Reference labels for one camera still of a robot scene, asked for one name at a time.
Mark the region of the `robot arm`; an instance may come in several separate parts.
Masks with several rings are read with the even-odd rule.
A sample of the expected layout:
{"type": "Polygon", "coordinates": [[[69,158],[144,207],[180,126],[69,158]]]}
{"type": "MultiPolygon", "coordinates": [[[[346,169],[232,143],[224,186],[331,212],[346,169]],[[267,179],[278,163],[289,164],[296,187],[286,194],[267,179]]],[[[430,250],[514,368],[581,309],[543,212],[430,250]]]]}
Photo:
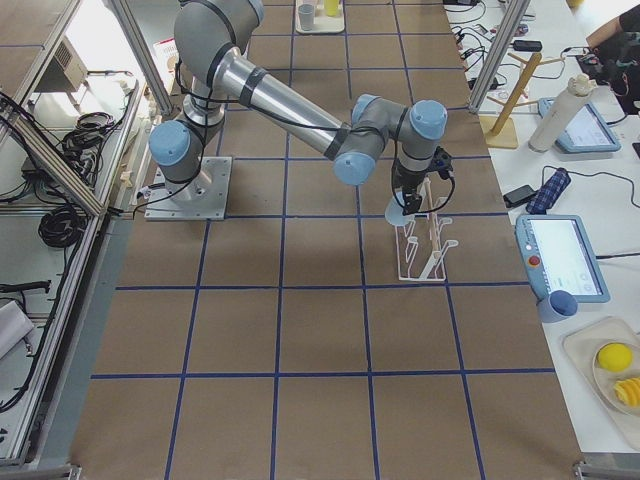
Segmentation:
{"type": "Polygon", "coordinates": [[[156,127],[149,138],[168,192],[182,200],[186,190],[204,189],[204,148],[224,124],[225,103],[235,101],[322,153],[347,185],[365,183],[393,142],[401,151],[391,169],[392,201],[405,216],[420,212],[419,190],[427,175],[453,178],[451,158],[439,145],[447,123],[444,106],[421,100],[408,107],[363,94],[351,121],[341,122],[244,57],[263,18],[259,1],[182,2],[174,41],[193,84],[182,114],[156,127]]]}

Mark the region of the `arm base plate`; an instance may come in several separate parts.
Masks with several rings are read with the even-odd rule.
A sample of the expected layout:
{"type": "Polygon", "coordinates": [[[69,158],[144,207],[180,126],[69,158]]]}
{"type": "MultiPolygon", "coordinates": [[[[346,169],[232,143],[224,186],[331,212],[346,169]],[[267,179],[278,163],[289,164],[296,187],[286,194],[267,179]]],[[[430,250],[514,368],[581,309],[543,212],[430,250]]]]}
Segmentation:
{"type": "Polygon", "coordinates": [[[223,220],[226,212],[232,157],[208,157],[202,160],[199,175],[185,188],[166,183],[160,168],[144,217],[149,221],[223,220]]]}

